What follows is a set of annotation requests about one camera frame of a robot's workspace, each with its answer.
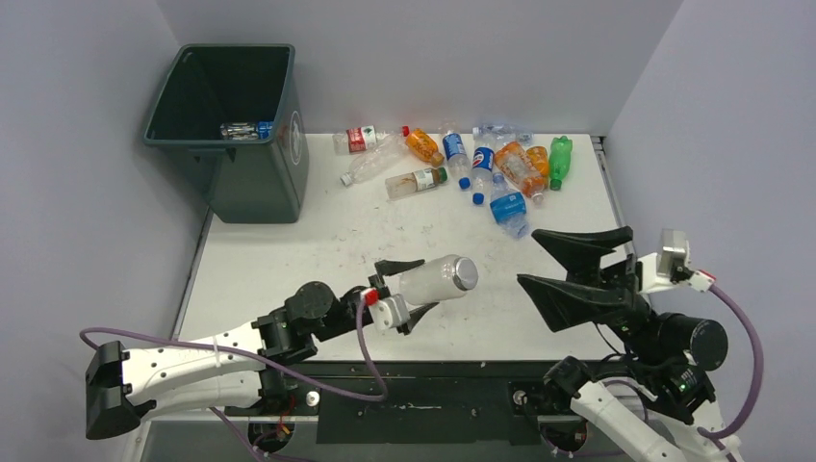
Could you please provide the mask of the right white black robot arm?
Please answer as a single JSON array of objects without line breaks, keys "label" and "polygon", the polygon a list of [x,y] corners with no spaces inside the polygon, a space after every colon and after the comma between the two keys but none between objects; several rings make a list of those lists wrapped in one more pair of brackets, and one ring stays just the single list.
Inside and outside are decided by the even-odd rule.
[{"label": "right white black robot arm", "polygon": [[716,321],[657,313],[647,295],[680,287],[706,292],[713,277],[690,264],[683,232],[666,229],[657,251],[601,260],[629,243],[632,230],[596,233],[539,229],[533,239],[565,270],[562,280],[521,274],[518,282],[548,328],[608,327],[624,353],[596,367],[568,356],[528,392],[525,412],[569,412],[600,430],[635,461],[736,461],[739,440],[725,433],[709,373],[727,356]]}]

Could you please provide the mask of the clear bottle silver cap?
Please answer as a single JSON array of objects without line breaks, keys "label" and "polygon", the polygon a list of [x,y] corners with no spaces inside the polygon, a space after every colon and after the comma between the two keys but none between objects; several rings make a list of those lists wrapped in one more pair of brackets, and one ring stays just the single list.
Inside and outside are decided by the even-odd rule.
[{"label": "clear bottle silver cap", "polygon": [[468,257],[449,254],[402,273],[398,292],[414,306],[461,298],[478,283],[478,269]]}]

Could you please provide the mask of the light blue label bottle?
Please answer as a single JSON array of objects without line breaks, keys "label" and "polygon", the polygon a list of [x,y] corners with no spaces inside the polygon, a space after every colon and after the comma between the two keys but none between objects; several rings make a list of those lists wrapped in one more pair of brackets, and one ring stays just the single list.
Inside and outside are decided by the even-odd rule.
[{"label": "light blue label bottle", "polygon": [[508,236],[520,239],[529,231],[523,194],[514,190],[499,172],[493,174],[489,207],[495,222]]}]

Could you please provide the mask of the large Pepsi bottle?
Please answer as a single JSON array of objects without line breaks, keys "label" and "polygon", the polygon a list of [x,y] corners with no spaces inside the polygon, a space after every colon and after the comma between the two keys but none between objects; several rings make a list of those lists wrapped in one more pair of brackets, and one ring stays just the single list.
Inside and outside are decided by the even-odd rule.
[{"label": "large Pepsi bottle", "polygon": [[227,122],[219,126],[219,132],[226,141],[257,141],[269,138],[272,128],[271,121]]}]

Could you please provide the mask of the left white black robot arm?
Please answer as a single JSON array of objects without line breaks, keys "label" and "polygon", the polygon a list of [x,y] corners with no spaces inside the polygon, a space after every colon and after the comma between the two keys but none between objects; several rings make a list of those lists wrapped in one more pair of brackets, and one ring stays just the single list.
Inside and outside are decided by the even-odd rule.
[{"label": "left white black robot arm", "polygon": [[319,384],[293,365],[315,356],[320,342],[367,325],[408,335],[430,309],[461,295],[446,263],[380,261],[368,285],[343,295],[307,282],[268,314],[193,341],[110,328],[112,340],[96,344],[89,337],[95,330],[86,328],[80,338],[93,356],[85,371],[85,436],[110,439],[150,418],[199,408],[275,414],[292,393],[288,377]]}]

